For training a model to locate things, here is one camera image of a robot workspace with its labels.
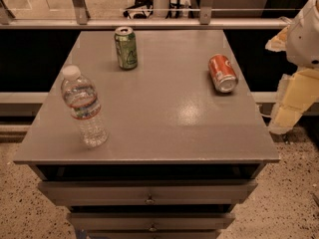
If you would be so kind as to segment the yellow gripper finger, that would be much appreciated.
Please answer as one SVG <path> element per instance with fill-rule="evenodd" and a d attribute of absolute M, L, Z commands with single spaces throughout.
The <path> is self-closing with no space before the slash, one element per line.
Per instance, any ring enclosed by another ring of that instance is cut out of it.
<path fill-rule="evenodd" d="M 275 134 L 289 132 L 318 99 L 318 69 L 299 68 L 292 76 L 283 75 L 271 111 L 269 131 Z"/>
<path fill-rule="evenodd" d="M 267 41 L 265 49 L 272 52 L 285 52 L 289 27 L 283 28 L 277 35 Z"/>

